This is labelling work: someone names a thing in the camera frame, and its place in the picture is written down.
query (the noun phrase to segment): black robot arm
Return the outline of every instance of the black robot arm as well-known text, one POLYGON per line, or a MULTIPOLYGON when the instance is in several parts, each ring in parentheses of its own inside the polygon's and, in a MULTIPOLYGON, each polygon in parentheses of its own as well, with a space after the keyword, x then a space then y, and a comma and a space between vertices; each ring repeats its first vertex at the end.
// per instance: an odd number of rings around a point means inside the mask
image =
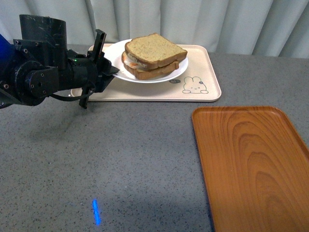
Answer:
POLYGON ((66 22, 54 18, 20 15, 22 40, 10 44, 0 35, 0 109, 11 104, 35 106, 46 97, 80 100, 102 92, 119 70, 104 57, 106 34, 96 30, 93 51, 87 55, 67 50, 66 22), (62 97, 61 90, 82 88, 79 97, 62 97))

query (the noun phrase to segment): white plate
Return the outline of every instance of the white plate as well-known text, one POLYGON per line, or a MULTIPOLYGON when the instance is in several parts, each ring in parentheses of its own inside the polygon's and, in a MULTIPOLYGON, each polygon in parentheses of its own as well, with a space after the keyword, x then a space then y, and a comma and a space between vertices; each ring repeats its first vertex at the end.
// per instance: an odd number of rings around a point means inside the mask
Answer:
POLYGON ((114 74, 115 77, 118 77, 120 79, 123 79, 125 81, 130 82, 137 82, 137 83, 159 83, 164 81, 169 81, 171 79, 174 79, 187 69, 189 60, 188 58, 184 59, 182 62, 179 63, 179 69, 176 69, 175 71, 171 72, 170 74, 166 75, 160 75, 157 77, 154 77, 149 80, 138 80, 134 75, 129 73, 125 68, 121 61, 121 54, 125 50, 125 44, 131 40, 123 40, 118 43, 115 43, 108 48, 106 48, 104 57, 109 59, 112 63, 112 65, 116 68, 119 68, 120 71, 116 74, 114 74))

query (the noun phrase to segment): orange tray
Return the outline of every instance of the orange tray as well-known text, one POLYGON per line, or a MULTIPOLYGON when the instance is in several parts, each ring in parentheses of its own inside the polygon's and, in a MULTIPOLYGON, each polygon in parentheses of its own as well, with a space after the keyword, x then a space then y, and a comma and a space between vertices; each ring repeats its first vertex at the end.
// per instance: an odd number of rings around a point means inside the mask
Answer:
POLYGON ((309 231, 309 151, 274 107, 201 107, 193 125, 216 232, 309 231))

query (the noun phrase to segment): sandwich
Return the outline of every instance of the sandwich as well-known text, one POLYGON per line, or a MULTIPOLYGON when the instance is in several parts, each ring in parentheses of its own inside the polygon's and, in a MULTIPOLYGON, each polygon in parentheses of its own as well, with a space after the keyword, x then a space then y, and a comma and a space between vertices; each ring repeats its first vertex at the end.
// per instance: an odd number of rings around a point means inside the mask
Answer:
POLYGON ((126 43, 121 61, 137 79, 147 80, 178 69, 186 56, 186 50, 154 33, 126 43))

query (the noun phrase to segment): gray countertop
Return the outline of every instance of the gray countertop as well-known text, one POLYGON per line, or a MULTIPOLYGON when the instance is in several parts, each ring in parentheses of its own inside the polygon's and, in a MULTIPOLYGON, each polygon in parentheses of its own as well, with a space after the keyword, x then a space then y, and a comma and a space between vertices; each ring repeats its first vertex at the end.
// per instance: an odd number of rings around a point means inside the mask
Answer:
POLYGON ((272 105, 308 145, 309 60, 209 55, 222 90, 212 103, 90 102, 84 110, 48 98, 1 110, 0 232, 212 231, 191 113, 272 105))

